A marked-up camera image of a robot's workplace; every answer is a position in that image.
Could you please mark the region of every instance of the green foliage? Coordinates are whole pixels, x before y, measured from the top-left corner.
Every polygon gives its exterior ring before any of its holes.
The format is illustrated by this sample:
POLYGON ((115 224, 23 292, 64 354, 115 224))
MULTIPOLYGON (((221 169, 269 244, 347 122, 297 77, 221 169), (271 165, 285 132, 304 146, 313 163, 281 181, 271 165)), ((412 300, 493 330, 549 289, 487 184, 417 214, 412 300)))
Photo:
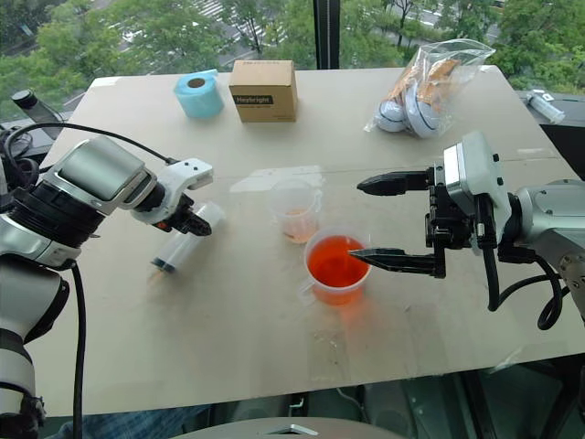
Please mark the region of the green foliage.
POLYGON ((210 69, 230 49, 218 23, 199 14, 190 0, 118 0, 105 19, 120 34, 131 36, 121 57, 127 65, 122 74, 210 69))
POLYGON ((292 59, 296 69, 315 69, 313 5, 306 0, 289 0, 266 33, 271 44, 262 54, 265 59, 292 59), (280 26, 279 34, 275 29, 280 26))
POLYGON ((261 55, 264 49, 261 30, 272 27, 282 9, 279 0, 221 0, 223 22, 234 26, 245 44, 261 55))
POLYGON ((10 100, 16 91, 32 88, 38 96, 60 109, 69 96, 87 87, 81 74, 54 62, 43 49, 29 56, 0 57, 0 121, 24 118, 10 100))
POLYGON ((376 11, 374 15, 376 27, 383 34, 388 32, 402 34, 408 39, 425 40, 429 42, 443 41, 448 39, 446 32, 423 25, 419 20, 405 20, 403 27, 400 27, 400 17, 389 9, 376 11))
POLYGON ((372 13, 379 0, 346 0, 341 4, 339 65, 344 69, 397 67, 402 56, 385 35, 375 32, 372 13))
POLYGON ((63 0, 2 0, 0 2, 0 49, 5 50, 31 39, 33 34, 48 21, 48 6, 63 0))
POLYGON ((49 59, 87 81, 111 76, 120 66, 119 36, 90 5, 90 0, 69 0, 51 9, 51 21, 39 29, 37 37, 49 59))
POLYGON ((405 36, 404 29, 407 22, 407 16, 410 13, 417 15, 423 6, 426 5, 426 0, 393 0, 390 4, 391 8, 396 7, 399 11, 399 41, 398 47, 402 45, 402 38, 405 36))
POLYGON ((585 2, 509 0, 493 62, 515 88, 585 92, 585 2))
POLYGON ((441 17, 435 26, 448 30, 447 39, 485 41, 487 29, 497 18, 492 4, 492 0, 443 0, 441 17))

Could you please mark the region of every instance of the small measuring cup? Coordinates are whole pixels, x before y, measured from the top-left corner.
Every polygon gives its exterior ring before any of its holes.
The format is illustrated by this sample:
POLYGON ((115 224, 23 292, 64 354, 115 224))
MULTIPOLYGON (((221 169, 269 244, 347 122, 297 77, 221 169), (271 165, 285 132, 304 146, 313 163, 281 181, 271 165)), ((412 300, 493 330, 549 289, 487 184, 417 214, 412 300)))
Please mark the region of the small measuring cup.
POLYGON ((323 193, 301 179, 283 180, 268 194, 268 208, 289 241, 301 244, 319 229, 323 193))
POLYGON ((315 297, 329 305, 344 305, 361 296, 372 267, 347 251, 369 245, 369 235, 346 226, 316 232, 304 248, 304 266, 315 297))

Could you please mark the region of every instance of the brown box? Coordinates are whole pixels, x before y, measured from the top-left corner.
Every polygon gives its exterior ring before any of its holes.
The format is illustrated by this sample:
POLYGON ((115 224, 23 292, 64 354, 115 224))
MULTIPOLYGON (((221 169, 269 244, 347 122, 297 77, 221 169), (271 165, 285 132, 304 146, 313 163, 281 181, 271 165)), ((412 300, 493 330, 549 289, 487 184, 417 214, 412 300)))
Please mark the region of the brown box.
POLYGON ((294 122, 296 81, 292 61, 238 60, 229 90, 243 122, 294 122))

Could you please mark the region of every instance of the box label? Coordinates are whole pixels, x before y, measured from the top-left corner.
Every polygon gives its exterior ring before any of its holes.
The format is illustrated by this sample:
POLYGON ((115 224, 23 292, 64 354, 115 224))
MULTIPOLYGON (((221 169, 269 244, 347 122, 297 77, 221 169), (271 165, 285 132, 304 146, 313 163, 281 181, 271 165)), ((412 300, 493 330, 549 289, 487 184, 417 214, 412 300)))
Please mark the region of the box label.
POLYGON ((270 94, 263 94, 263 95, 243 95, 243 94, 234 94, 234 102, 236 105, 273 105, 274 100, 270 94))

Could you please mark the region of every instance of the glass window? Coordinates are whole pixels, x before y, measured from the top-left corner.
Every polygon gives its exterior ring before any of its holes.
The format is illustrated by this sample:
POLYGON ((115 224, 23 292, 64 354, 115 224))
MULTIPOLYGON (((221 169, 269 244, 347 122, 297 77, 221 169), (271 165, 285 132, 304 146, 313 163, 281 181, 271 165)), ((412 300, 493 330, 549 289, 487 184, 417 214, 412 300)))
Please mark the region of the glass window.
POLYGON ((25 117, 10 96, 26 88, 70 111, 98 77, 315 68, 311 0, 3 0, 0 20, 0 122, 25 117))
POLYGON ((427 42, 467 37, 516 89, 585 94, 582 0, 342 0, 341 68, 403 66, 427 42))

